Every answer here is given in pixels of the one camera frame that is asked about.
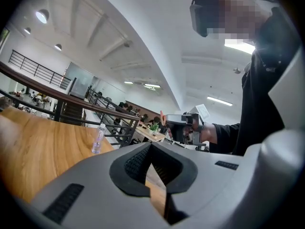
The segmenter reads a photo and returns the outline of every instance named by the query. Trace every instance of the sleeve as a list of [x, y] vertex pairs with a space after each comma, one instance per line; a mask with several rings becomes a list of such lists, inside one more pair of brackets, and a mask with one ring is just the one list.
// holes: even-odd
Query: sleeve
[[236, 145], [239, 123], [234, 125], [213, 125], [216, 127], [217, 144], [210, 142], [210, 153], [231, 153]]

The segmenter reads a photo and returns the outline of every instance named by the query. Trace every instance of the curved ceiling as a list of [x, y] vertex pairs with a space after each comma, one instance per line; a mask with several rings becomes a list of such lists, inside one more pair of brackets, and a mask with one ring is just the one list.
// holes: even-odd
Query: curved ceiling
[[[88, 52], [94, 63], [80, 66], [96, 76], [103, 69], [122, 81], [159, 84], [180, 108], [186, 97], [214, 104], [206, 100], [210, 95], [233, 103], [240, 113], [242, 70], [251, 55], [194, 32], [191, 1], [25, 0], [12, 21], [20, 29], [30, 26], [33, 36], [49, 45], [61, 38], [71, 58], [81, 61]], [[42, 7], [50, 12], [48, 26], [33, 14]], [[236, 67], [241, 74], [234, 73]]]

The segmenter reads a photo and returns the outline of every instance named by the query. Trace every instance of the fluorescent light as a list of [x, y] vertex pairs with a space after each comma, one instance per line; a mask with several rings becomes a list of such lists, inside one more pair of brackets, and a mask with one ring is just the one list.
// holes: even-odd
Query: fluorescent light
[[146, 88], [148, 88], [150, 90], [156, 91], [156, 89], [154, 89], [152, 86], [144, 86], [144, 87], [146, 87]]
[[213, 97], [210, 97], [210, 96], [208, 96], [207, 99], [210, 99], [210, 100], [213, 100], [213, 101], [216, 101], [216, 102], [219, 102], [219, 103], [228, 105], [228, 106], [232, 106], [232, 105], [233, 105], [233, 104], [231, 104], [231, 103], [228, 103], [228, 102], [225, 102], [225, 101], [223, 101], [223, 100], [219, 100], [219, 99], [217, 99], [217, 98], [213, 98]]
[[30, 33], [31, 33], [31, 32], [30, 32], [31, 29], [30, 29], [29, 27], [25, 28], [24, 31], [25, 31], [27, 34], [30, 34]]
[[157, 88], [160, 88], [159, 85], [152, 85], [152, 84], [145, 84], [145, 86], [151, 86], [151, 87], [157, 87]]
[[225, 39], [224, 45], [226, 47], [234, 48], [234, 49], [237, 49], [237, 50], [240, 50], [243, 52], [247, 52], [249, 54], [252, 54], [253, 51], [255, 50], [254, 46], [247, 44], [245, 42], [235, 40], [235, 39]]
[[60, 45], [60, 44], [56, 44], [54, 47], [55, 47], [57, 50], [61, 51], [61, 45]]

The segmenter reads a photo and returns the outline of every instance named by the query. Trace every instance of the wooden handrail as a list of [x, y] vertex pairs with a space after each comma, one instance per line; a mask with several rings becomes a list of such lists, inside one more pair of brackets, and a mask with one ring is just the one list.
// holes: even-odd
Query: wooden handrail
[[117, 111], [113, 111], [111, 109], [103, 108], [97, 105], [90, 104], [88, 102], [85, 102], [83, 100], [80, 100], [78, 98], [72, 97], [70, 95], [61, 93], [55, 89], [52, 89], [48, 86], [45, 86], [23, 74], [20, 74], [19, 72], [14, 71], [12, 68], [8, 67], [6, 64], [3, 62], [0, 62], [0, 72], [6, 75], [7, 77], [30, 87], [33, 90], [36, 90], [42, 94], [45, 94], [49, 97], [58, 99], [58, 100], [63, 100], [64, 102], [72, 103], [79, 105], [83, 107], [84, 109], [88, 109], [91, 111], [96, 111], [96, 112], [103, 112], [108, 115], [113, 115], [115, 117], [119, 118], [125, 118], [125, 119], [130, 119], [130, 120], [140, 120], [138, 117], [134, 115], [129, 115], [129, 114], [123, 114]]
[[125, 113], [127, 115], [133, 115], [132, 113], [128, 112], [127, 110], [121, 108], [120, 106], [116, 105], [115, 103], [109, 101], [107, 98], [103, 97], [102, 95], [100, 95], [99, 93], [97, 93], [96, 91], [90, 89], [89, 92], [92, 92], [92, 94], [96, 94], [99, 98], [105, 100], [107, 103], [111, 104], [112, 106], [115, 107], [116, 110], [121, 111], [122, 113]]

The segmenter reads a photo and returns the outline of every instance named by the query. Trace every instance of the staircase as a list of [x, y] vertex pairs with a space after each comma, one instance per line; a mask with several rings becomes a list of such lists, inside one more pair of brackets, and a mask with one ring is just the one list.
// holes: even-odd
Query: staircase
[[[76, 119], [82, 119], [82, 107], [79, 105], [64, 103], [62, 106], [62, 115], [66, 115]], [[80, 122], [61, 118], [61, 122], [71, 125], [82, 125]]]

